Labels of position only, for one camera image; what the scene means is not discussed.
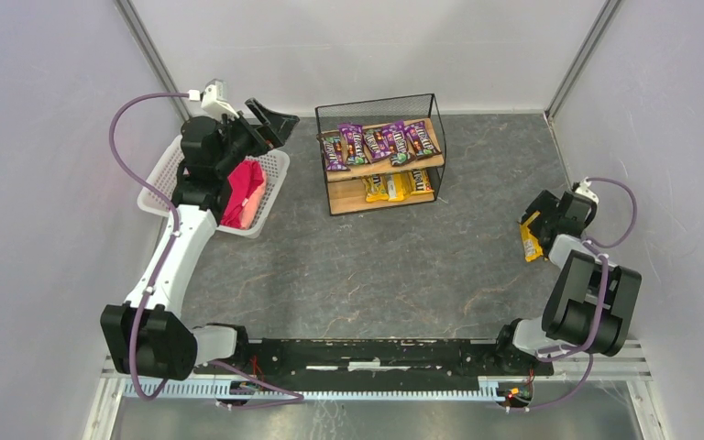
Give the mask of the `purple candy bag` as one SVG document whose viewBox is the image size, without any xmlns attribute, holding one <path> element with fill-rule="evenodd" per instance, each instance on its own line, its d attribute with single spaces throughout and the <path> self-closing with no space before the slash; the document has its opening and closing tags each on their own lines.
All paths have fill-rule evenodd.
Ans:
<svg viewBox="0 0 704 440">
<path fill-rule="evenodd" d="M 362 126 L 343 123 L 339 124 L 337 127 L 347 145 L 345 164 L 347 166 L 370 164 L 369 158 L 365 153 Z"/>
<path fill-rule="evenodd" d="M 324 170 L 326 172 L 349 172 L 345 164 L 341 137 L 338 132 L 322 133 L 318 136 L 324 156 Z"/>
<path fill-rule="evenodd" d="M 392 150 L 381 130 L 366 129 L 363 131 L 363 139 L 372 163 L 388 159 L 392 155 Z"/>
<path fill-rule="evenodd" d="M 402 120 L 389 123 L 380 129 L 392 150 L 392 154 L 396 151 L 410 152 L 405 139 L 404 129 L 405 123 Z"/>
<path fill-rule="evenodd" d="M 426 120 L 417 120 L 404 124 L 406 137 L 412 143 L 415 158 L 425 160 L 440 154 L 440 149 L 428 130 Z"/>
</svg>

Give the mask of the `yellow candy bag backside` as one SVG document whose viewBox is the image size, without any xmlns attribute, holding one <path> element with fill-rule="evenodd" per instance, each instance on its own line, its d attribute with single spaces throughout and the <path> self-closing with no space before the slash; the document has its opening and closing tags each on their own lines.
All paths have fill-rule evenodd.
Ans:
<svg viewBox="0 0 704 440">
<path fill-rule="evenodd" d="M 411 195 L 433 194 L 434 188 L 430 182 L 427 170 L 410 170 Z"/>
</svg>

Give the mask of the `yellow M&M candy bag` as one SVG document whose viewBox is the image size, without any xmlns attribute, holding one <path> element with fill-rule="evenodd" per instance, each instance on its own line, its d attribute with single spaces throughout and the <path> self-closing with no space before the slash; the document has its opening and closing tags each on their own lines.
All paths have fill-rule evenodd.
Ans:
<svg viewBox="0 0 704 440">
<path fill-rule="evenodd" d="M 386 175 L 388 201 L 403 202 L 412 195 L 411 180 L 406 171 Z"/>
</svg>

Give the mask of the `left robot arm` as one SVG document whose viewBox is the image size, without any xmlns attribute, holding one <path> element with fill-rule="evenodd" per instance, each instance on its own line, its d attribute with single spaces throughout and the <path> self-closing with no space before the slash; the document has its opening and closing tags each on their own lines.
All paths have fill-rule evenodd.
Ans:
<svg viewBox="0 0 704 440">
<path fill-rule="evenodd" d="M 100 317 L 115 370 L 133 381 L 184 380 L 196 367 L 230 359 L 244 349 L 243 327 L 207 324 L 191 329 L 182 322 L 181 311 L 198 259 L 232 202 L 230 174 L 245 160 L 283 146 L 300 122 L 298 116 L 270 110 L 254 98 L 246 106 L 254 122 L 217 102 L 205 104 L 204 115 L 183 123 L 166 151 L 180 156 L 171 193 L 127 171 L 168 210 L 144 274 L 123 303 L 107 305 Z"/>
</svg>

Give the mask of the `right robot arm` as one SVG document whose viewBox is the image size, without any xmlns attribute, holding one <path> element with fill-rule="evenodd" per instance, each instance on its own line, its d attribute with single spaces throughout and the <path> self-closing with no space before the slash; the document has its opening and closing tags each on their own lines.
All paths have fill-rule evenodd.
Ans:
<svg viewBox="0 0 704 440">
<path fill-rule="evenodd" d="M 543 190 L 525 209 L 519 221 L 525 260 L 543 259 L 560 273 L 540 317 L 501 329 L 499 357 L 554 362 L 577 353 L 613 357 L 622 349 L 642 276 L 582 236 L 597 207 L 590 192 Z"/>
</svg>

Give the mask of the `dark candy bag underneath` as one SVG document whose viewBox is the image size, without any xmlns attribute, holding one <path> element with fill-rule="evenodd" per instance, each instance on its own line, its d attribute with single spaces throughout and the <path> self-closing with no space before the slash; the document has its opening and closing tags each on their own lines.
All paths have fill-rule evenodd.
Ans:
<svg viewBox="0 0 704 440">
<path fill-rule="evenodd" d="M 396 151 L 390 155 L 390 165 L 392 167 L 401 167 L 415 160 L 415 156 L 409 152 Z"/>
</svg>

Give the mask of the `pink red cloth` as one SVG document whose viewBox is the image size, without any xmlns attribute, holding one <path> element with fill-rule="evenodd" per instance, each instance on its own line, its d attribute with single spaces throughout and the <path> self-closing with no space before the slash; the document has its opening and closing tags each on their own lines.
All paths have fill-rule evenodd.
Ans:
<svg viewBox="0 0 704 440">
<path fill-rule="evenodd" d="M 245 160 L 228 176 L 231 195 L 221 226 L 249 229 L 267 189 L 268 175 L 256 160 Z"/>
</svg>

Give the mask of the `white plastic basket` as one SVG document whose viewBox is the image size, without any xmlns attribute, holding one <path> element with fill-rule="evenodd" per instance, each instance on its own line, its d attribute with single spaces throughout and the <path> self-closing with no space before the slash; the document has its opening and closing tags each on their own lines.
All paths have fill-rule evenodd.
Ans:
<svg viewBox="0 0 704 440">
<path fill-rule="evenodd" d="M 183 159 L 183 153 L 180 148 L 181 135 L 178 135 L 167 146 L 152 172 L 146 178 L 146 181 L 161 191 L 167 196 L 170 196 L 176 186 L 176 171 Z M 260 163 L 263 170 L 268 175 L 267 189 L 265 196 L 259 204 L 254 222 L 251 227 L 246 230 L 235 229 L 220 225 L 217 230 L 221 233 L 227 233 L 245 238 L 257 238 L 265 224 L 265 221 L 274 205 L 279 191 L 287 177 L 287 171 L 290 165 L 289 156 L 277 149 L 274 149 L 266 155 L 248 158 L 248 160 L 256 160 Z M 168 217 L 170 215 L 168 206 L 153 192 L 142 188 L 137 196 L 137 207 L 149 214 Z"/>
</svg>

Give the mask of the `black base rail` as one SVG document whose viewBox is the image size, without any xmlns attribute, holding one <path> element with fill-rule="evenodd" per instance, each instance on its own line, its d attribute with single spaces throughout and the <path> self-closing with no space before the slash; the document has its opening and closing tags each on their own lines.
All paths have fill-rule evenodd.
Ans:
<svg viewBox="0 0 704 440">
<path fill-rule="evenodd" d="M 250 341 L 245 359 L 290 391 L 472 391 L 480 378 L 554 373 L 490 339 L 261 339 Z"/>
</svg>

